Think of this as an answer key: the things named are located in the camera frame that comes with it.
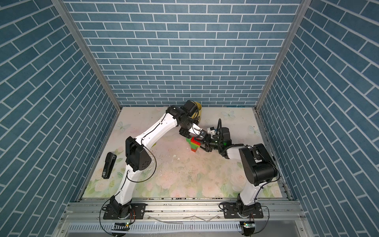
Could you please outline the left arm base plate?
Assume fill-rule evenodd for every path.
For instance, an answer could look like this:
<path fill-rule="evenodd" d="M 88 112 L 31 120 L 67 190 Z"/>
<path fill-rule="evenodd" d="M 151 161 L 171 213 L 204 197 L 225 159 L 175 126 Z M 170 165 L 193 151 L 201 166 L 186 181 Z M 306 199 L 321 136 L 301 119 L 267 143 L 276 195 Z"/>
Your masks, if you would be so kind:
<path fill-rule="evenodd" d="M 123 206 L 119 211 L 114 210 L 111 204 L 107 204 L 102 208 L 104 211 L 103 219 L 105 220 L 126 220 L 131 219 L 132 221 L 143 219 L 146 204 L 144 203 L 129 203 Z"/>

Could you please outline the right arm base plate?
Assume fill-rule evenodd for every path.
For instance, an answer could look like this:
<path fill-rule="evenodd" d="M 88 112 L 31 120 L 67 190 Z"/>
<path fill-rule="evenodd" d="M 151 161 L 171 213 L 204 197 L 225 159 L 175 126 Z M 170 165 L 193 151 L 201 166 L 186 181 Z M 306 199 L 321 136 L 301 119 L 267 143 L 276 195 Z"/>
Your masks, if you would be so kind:
<path fill-rule="evenodd" d="M 259 202 L 252 205 L 244 205 L 242 201 L 221 202 L 219 208 L 226 219 L 251 218 L 261 219 L 264 217 L 262 206 Z"/>

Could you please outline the lime lego brick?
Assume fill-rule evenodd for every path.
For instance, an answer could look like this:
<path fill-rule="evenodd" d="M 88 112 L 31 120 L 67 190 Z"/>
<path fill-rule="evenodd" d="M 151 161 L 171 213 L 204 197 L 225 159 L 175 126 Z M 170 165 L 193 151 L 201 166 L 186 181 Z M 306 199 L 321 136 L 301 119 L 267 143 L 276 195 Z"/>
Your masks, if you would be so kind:
<path fill-rule="evenodd" d="M 190 146 L 191 146 L 192 149 L 197 149 L 199 147 L 198 144 L 193 143 L 193 142 L 190 142 Z"/>

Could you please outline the red long lego brick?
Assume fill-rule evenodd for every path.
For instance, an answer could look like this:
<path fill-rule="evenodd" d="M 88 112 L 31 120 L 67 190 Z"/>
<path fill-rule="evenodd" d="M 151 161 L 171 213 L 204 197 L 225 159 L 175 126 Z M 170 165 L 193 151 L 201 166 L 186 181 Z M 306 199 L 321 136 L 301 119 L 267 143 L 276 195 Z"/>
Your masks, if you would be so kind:
<path fill-rule="evenodd" d="M 196 146 L 200 146 L 201 143 L 200 141 L 198 141 L 195 137 L 192 137 L 192 139 L 190 140 L 190 142 L 193 144 L 193 145 L 196 145 Z"/>

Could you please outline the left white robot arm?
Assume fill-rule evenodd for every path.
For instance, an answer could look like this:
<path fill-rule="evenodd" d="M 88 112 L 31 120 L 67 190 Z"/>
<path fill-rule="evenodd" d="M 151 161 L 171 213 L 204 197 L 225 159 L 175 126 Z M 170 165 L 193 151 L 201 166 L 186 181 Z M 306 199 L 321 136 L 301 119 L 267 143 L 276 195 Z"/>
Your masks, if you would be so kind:
<path fill-rule="evenodd" d="M 151 148 L 167 132 L 180 127 L 181 136 L 191 139 L 193 135 L 205 136 L 206 131 L 198 126 L 201 104 L 188 100 L 183 106 L 170 106 L 165 114 L 142 134 L 128 137 L 125 141 L 126 168 L 121 184 L 110 202 L 103 207 L 114 219 L 126 219 L 132 215 L 132 194 L 137 183 L 143 183 L 139 177 L 148 168 L 154 154 Z"/>

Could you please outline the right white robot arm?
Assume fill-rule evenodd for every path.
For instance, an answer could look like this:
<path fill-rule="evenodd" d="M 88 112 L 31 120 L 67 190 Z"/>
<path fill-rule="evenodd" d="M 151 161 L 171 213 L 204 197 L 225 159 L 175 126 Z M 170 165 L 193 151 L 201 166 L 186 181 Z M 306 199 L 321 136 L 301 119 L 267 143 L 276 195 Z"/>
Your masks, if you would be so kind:
<path fill-rule="evenodd" d="M 237 196 L 236 209 L 242 217 L 252 215 L 258 207 L 257 197 L 260 190 L 279 175 L 264 144 L 233 144 L 227 127 L 202 130 L 195 139 L 204 151 L 217 150 L 222 157 L 242 163 L 247 182 Z"/>

